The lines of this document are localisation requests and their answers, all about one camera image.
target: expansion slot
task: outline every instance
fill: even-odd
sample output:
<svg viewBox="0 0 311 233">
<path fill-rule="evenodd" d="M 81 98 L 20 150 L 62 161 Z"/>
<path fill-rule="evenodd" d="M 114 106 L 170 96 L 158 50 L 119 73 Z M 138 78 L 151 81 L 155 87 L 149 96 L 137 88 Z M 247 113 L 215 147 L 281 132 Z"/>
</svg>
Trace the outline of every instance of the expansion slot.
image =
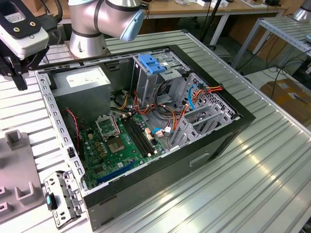
<svg viewBox="0 0 311 233">
<path fill-rule="evenodd" d="M 142 134 L 140 128 L 133 121 L 133 119 L 123 119 L 122 123 L 127 132 L 130 134 L 141 155 L 144 158 L 147 156 L 151 156 L 151 154 L 154 153 L 154 149 L 149 144 L 147 138 Z"/>
<path fill-rule="evenodd" d="M 132 166 L 136 163 L 136 161 L 133 161 L 131 162 L 129 165 L 125 166 L 125 167 L 122 167 L 120 168 L 119 170 L 116 170 L 112 173 L 110 173 L 109 175 L 106 175 L 106 176 L 103 176 L 103 177 L 100 177 L 96 180 L 96 182 L 98 184 L 100 183 L 103 183 L 103 182 L 106 182 L 106 181 L 109 181 L 111 180 L 112 178 L 115 178 L 119 175 L 121 175 L 122 173 L 125 173 L 126 171 L 130 170 L 132 168 Z"/>
</svg>

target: metal bracket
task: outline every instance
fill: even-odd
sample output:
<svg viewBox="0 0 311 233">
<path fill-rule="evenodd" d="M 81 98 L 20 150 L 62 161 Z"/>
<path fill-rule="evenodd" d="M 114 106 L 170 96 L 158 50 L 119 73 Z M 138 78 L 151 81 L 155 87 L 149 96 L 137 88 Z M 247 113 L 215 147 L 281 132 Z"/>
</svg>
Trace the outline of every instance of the metal bracket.
<svg viewBox="0 0 311 233">
<path fill-rule="evenodd" d="M 72 171 L 57 171 L 44 180 L 45 188 L 49 195 L 55 197 L 56 209 L 52 215 L 58 229 L 77 220 L 83 212 L 85 205 L 77 181 Z"/>
</svg>

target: ram slot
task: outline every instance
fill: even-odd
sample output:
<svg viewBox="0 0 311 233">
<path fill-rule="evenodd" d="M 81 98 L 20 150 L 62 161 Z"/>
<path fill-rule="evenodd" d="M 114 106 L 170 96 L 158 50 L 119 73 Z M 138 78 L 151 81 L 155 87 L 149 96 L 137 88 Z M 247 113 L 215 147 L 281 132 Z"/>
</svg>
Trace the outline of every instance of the ram slot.
<svg viewBox="0 0 311 233">
<path fill-rule="evenodd" d="M 152 146 L 150 145 L 150 143 L 147 140 L 147 138 L 145 137 L 145 135 L 142 134 L 141 129 L 138 127 L 138 125 L 132 119 L 130 119 L 129 123 L 132 126 L 132 128 L 137 132 L 137 136 L 142 141 L 142 143 L 143 143 L 144 147 L 146 148 L 146 150 L 150 154 L 152 154 L 154 150 L 152 149 Z"/>
<path fill-rule="evenodd" d="M 147 139 L 144 138 L 144 135 L 132 119 L 122 120 L 122 123 L 143 157 L 147 157 L 149 153 L 153 152 L 150 144 L 148 142 L 146 144 Z"/>
</svg>

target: white label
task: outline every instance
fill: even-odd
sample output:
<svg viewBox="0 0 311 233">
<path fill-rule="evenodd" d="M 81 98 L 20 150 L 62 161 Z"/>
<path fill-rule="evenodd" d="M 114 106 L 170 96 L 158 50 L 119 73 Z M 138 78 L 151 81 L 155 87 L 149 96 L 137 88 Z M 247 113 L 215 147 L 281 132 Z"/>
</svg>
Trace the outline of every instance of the white label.
<svg viewBox="0 0 311 233">
<path fill-rule="evenodd" d="M 99 70 L 90 70 L 80 74 L 68 75 L 66 79 L 70 87 L 75 87 L 98 82 L 102 76 Z"/>
<path fill-rule="evenodd" d="M 168 127 L 168 126 L 165 127 L 164 131 L 170 133 L 171 132 L 171 127 Z"/>
<path fill-rule="evenodd" d="M 10 22 L 10 23 L 17 23 L 21 22 L 25 19 L 25 16 L 22 15 L 20 12 L 5 16 L 5 18 Z"/>
<path fill-rule="evenodd" d="M 287 88 L 289 88 L 289 86 L 287 86 L 286 83 L 278 83 L 278 85 L 279 85 L 282 89 L 287 89 Z"/>
<path fill-rule="evenodd" d="M 298 96 L 295 92 L 292 92 L 292 93 L 288 93 L 290 95 L 290 97 L 292 97 L 293 99 L 296 99 L 295 96 Z"/>
</svg>

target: aluminum extrusion table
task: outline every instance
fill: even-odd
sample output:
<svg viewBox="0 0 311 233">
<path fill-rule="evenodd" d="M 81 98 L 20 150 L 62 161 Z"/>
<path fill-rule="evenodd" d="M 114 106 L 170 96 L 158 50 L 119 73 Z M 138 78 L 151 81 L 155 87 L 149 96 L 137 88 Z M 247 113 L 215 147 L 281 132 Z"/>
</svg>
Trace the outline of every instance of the aluminum extrusion table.
<svg viewBox="0 0 311 233">
<path fill-rule="evenodd" d="M 188 33 L 107 40 L 112 53 L 177 44 L 250 112 L 253 124 L 217 159 L 96 232 L 298 232 L 311 216 L 311 133 Z M 52 47 L 50 62 L 70 59 Z M 34 76 L 28 90 L 0 78 L 0 136 L 27 132 L 41 182 L 67 170 Z M 57 232 L 46 205 L 0 226 L 0 232 Z M 91 232 L 86 214 L 60 232 Z"/>
<path fill-rule="evenodd" d="M 306 36 L 311 34 L 311 21 L 307 23 L 300 23 L 291 17 L 259 18 L 234 59 L 232 63 L 233 68 L 236 68 L 239 64 L 249 44 L 261 26 L 267 29 L 267 31 L 253 51 L 254 54 L 261 48 L 268 36 L 273 33 L 285 40 L 287 43 L 291 44 L 293 49 L 297 48 L 302 52 L 305 52 L 306 55 L 311 55 L 311 43 L 306 40 Z M 281 62 L 281 65 L 284 64 L 291 52 L 292 50 L 287 56 L 285 56 L 284 60 Z"/>
</svg>

